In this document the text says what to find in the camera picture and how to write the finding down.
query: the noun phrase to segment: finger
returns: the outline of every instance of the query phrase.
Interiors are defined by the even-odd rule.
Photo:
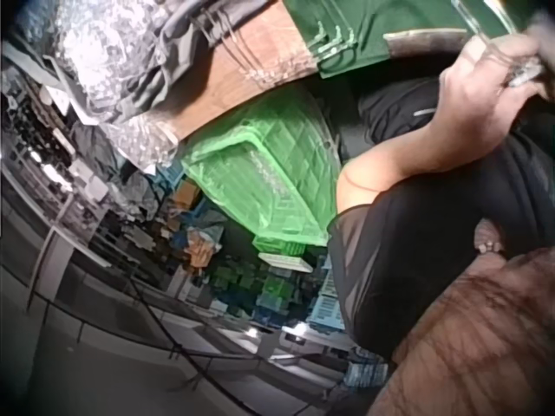
[[[496,55],[497,48],[504,56],[513,60],[524,60],[538,53],[538,41],[527,35],[508,35],[493,39],[494,46],[488,46],[474,67],[473,77],[484,86],[497,90],[511,72],[512,65]]]
[[[486,51],[486,43],[479,36],[473,36],[467,42],[452,66],[452,70],[459,76],[472,74],[476,63]]]
[[[520,109],[538,93],[538,85],[533,82],[527,82],[516,88],[506,88],[499,96],[495,111],[499,117],[499,122],[503,126],[510,127]]]

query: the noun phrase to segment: person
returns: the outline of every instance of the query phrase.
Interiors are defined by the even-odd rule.
[[[515,61],[538,52],[527,35],[494,42]],[[508,87],[511,71],[471,39],[441,74],[433,119],[342,169],[329,252],[345,328],[395,367],[370,415],[549,406],[553,154],[512,131],[539,87]]]

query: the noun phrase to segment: wooden board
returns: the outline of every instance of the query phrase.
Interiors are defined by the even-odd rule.
[[[253,17],[235,34],[236,42],[228,36],[210,57],[195,64],[174,86],[172,97],[157,109],[156,113],[180,140],[264,91],[317,72],[317,65],[281,1]],[[258,69],[258,75],[246,72],[251,68]]]

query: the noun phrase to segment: hand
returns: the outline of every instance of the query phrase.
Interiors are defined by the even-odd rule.
[[[493,42],[516,59],[534,56],[539,49],[538,42],[526,35],[503,36]],[[437,172],[481,159],[505,139],[519,110],[538,93],[532,82],[509,88],[510,73],[510,65],[475,36],[441,74],[438,110],[428,126]]]

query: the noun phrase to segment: black top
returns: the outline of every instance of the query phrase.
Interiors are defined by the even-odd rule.
[[[391,359],[476,257],[473,235],[482,218],[503,230],[509,258],[555,244],[555,210],[542,173],[548,171],[534,168],[537,151],[513,135],[482,160],[407,179],[331,223],[337,294],[357,344]]]

